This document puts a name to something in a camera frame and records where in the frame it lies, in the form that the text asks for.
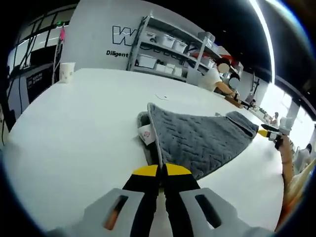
ceiling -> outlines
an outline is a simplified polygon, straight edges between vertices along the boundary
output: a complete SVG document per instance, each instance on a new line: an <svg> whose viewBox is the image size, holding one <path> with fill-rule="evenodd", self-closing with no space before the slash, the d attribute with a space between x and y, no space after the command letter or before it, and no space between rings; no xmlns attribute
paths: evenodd
<svg viewBox="0 0 316 237"><path fill-rule="evenodd" d="M202 29L216 36L216 42L222 45L234 58L245 66L245 70L254 72L258 77L269 81L271 76L264 73L271 70L267 40L258 16L248 0L195 0L187 5L172 0L146 0L170 9L194 22ZM316 108L316 86L313 88L313 68L316 68L311 52L288 24L284 15L278 13L265 0L257 0L267 22L272 38L276 61L276 74L298 89ZM24 11L29 19L46 11L79 2L78 0L29 1L32 11ZM298 16L307 30L311 42L316 42L316 10L314 0L286 0L289 8ZM279 84L298 101L297 95L283 84Z"/></svg>

white table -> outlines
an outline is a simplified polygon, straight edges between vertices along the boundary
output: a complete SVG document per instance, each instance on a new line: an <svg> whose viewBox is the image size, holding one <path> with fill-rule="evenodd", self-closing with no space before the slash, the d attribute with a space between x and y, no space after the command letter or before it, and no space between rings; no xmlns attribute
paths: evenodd
<svg viewBox="0 0 316 237"><path fill-rule="evenodd" d="M142 73L81 69L72 83L53 85L25 110L4 150L13 190L40 227L50 230L79 220L88 205L147 165L136 117L148 102L201 116L238 110L261 123L246 109L193 85ZM281 172L274 144L257 135L237 158L198 183L234 205L249 225L274 230L283 198ZM163 196L158 202L151 236L172 236Z"/></svg>

paper cup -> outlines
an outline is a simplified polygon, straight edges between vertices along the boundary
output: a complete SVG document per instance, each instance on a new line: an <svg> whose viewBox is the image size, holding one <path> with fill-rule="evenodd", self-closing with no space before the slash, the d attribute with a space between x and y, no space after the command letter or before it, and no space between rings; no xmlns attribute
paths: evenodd
<svg viewBox="0 0 316 237"><path fill-rule="evenodd" d="M61 63L59 69L59 81L70 83L74 79L74 69L76 63Z"/></svg>

gray fabric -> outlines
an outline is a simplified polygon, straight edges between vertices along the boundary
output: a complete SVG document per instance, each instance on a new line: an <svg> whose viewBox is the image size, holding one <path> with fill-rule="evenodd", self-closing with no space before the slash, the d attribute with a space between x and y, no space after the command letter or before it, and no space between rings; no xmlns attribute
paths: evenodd
<svg viewBox="0 0 316 237"><path fill-rule="evenodd" d="M186 167L196 179L238 156L255 137L258 126L238 112L225 117L175 114L148 104L161 163Z"/></svg>

ceiling light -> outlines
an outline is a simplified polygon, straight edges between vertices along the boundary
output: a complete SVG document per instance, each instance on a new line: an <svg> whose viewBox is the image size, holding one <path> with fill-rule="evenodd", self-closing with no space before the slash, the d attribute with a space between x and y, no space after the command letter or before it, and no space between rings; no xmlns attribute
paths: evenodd
<svg viewBox="0 0 316 237"><path fill-rule="evenodd" d="M273 47L272 47L272 40L269 32L268 25L266 23L266 20L262 14L262 11L257 3L256 0L249 0L251 6L257 13L257 16L260 20L260 23L262 25L263 31L265 32L267 43L268 43L268 48L269 48L269 54L270 54L270 61L271 61L271 82L272 84L275 83L275 78L276 78L276 69L275 69L275 56L273 53Z"/></svg>

